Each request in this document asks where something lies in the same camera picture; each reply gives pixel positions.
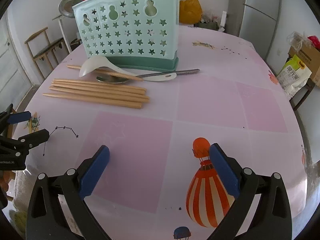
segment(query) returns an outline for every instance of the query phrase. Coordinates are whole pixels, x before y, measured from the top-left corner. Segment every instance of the white door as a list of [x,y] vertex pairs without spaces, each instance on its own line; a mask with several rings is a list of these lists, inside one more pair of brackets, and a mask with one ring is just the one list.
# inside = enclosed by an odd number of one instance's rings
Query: white door
[[13,103],[14,109],[32,87],[9,37],[5,16],[0,20],[0,112]]

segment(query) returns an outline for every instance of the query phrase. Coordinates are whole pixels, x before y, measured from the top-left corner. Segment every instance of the orange plastic bag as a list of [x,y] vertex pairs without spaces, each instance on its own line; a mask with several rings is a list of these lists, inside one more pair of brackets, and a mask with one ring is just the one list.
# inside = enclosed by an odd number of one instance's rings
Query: orange plastic bag
[[202,15],[199,0],[180,1],[179,22],[195,24],[200,22]]

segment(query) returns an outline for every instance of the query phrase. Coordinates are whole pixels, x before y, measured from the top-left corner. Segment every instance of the refrigerator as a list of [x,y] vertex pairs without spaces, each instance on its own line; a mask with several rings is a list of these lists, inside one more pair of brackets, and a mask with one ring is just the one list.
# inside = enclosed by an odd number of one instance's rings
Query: refrigerator
[[280,0],[229,0],[226,33],[250,41],[265,59],[276,28]]

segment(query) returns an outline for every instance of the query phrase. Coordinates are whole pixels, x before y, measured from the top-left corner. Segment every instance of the dark green base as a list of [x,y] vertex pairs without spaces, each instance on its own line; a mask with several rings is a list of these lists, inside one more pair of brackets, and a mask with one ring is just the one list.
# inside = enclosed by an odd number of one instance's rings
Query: dark green base
[[178,65],[177,52],[174,59],[152,58],[152,57],[107,57],[108,60],[121,68],[135,68],[153,71],[174,71]]

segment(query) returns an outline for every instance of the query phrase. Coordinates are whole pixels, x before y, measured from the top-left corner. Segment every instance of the orange hot air balloon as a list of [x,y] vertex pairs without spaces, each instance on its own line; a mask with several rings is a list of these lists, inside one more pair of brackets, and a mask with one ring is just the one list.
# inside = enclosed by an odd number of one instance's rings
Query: orange hot air balloon
[[197,224],[216,228],[227,214],[234,197],[227,193],[209,159],[210,143],[205,138],[197,138],[193,145],[195,157],[208,159],[200,162],[201,167],[190,183],[186,198],[187,212]]

